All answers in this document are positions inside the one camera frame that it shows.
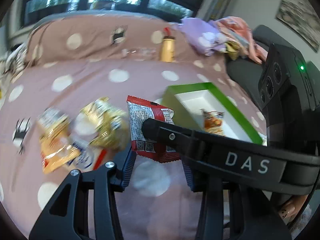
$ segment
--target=purple cloth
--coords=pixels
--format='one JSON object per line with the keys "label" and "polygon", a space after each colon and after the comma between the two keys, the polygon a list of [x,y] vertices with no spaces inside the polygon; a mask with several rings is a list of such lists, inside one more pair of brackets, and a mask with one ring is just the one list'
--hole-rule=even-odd
{"label": "purple cloth", "polygon": [[227,38],[219,32],[218,28],[199,18],[185,18],[181,21],[179,30],[185,34],[189,44],[199,53],[210,56],[215,51],[226,52]]}

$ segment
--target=gold snack bag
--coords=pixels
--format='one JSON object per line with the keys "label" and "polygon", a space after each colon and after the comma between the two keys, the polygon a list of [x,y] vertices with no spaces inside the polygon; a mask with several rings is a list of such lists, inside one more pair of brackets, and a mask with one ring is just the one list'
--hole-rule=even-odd
{"label": "gold snack bag", "polygon": [[129,126],[123,116],[105,112],[99,135],[90,142],[92,146],[124,150],[129,140]]}
{"label": "gold snack bag", "polygon": [[95,125],[99,135],[90,143],[114,150],[125,149],[129,140],[129,125],[127,114],[119,108],[109,104],[109,98],[99,98],[88,104],[80,112]]}
{"label": "gold snack bag", "polygon": [[111,107],[109,98],[99,98],[80,110],[98,130],[103,124],[103,114]]}
{"label": "gold snack bag", "polygon": [[78,157],[80,151],[69,142],[68,116],[49,108],[38,118],[44,134],[40,137],[42,168],[45,174]]}

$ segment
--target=picture frame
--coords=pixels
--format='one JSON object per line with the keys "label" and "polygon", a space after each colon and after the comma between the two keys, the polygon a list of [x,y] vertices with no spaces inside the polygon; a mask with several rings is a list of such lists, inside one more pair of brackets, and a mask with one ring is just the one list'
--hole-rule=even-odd
{"label": "picture frame", "polygon": [[320,19],[308,0],[281,0],[276,19],[291,28],[318,52]]}

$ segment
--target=fingernail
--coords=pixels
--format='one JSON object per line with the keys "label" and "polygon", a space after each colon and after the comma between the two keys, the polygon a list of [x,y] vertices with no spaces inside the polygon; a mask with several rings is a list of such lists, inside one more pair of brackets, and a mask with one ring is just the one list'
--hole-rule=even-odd
{"label": "fingernail", "polygon": [[293,204],[288,204],[288,205],[285,205],[279,212],[279,216],[281,218],[286,218],[286,217],[290,217],[293,215],[294,213],[294,210],[295,210],[295,206]]}

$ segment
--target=green box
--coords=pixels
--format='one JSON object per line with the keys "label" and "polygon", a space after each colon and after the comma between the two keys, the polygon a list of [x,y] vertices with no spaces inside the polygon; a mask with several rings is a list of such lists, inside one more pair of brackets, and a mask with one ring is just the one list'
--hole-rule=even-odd
{"label": "green box", "polygon": [[176,125],[193,130],[203,130],[202,116],[197,113],[197,108],[200,111],[203,105],[213,107],[216,111],[225,112],[223,130],[226,136],[228,132],[231,138],[262,144],[260,135],[247,118],[210,82],[169,86],[161,104],[174,110],[173,121]]}

